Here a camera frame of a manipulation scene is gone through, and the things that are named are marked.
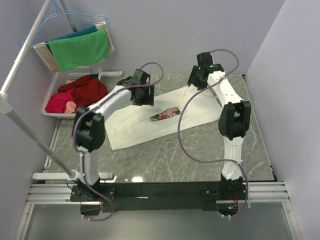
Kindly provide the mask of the white floral t shirt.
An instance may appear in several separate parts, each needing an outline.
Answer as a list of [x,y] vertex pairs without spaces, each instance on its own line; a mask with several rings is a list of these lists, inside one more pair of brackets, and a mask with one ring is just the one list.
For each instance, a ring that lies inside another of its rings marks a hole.
[[206,90],[196,97],[197,88],[182,88],[154,98],[154,106],[129,105],[115,111],[105,122],[113,151],[130,148],[220,118],[222,107]]

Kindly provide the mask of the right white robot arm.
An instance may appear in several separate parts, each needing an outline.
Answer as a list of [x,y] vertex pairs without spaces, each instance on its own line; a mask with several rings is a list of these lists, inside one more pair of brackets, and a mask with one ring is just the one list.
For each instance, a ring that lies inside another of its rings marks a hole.
[[192,68],[187,84],[198,90],[213,85],[222,112],[218,120],[218,130],[224,141],[224,158],[219,193],[230,200],[242,188],[242,145],[250,127],[251,103],[243,100],[230,84],[221,64],[214,63],[210,52],[197,56],[197,65]]

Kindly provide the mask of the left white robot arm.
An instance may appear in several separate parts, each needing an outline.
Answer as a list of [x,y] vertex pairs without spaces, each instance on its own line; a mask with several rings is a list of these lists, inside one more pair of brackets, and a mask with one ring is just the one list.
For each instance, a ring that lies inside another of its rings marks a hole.
[[86,184],[82,195],[88,201],[94,201],[100,195],[100,188],[95,185],[100,180],[96,151],[106,139],[105,122],[128,102],[136,106],[152,106],[155,94],[150,79],[150,74],[136,69],[132,76],[120,80],[101,100],[77,109],[72,137],[80,156],[79,181]]

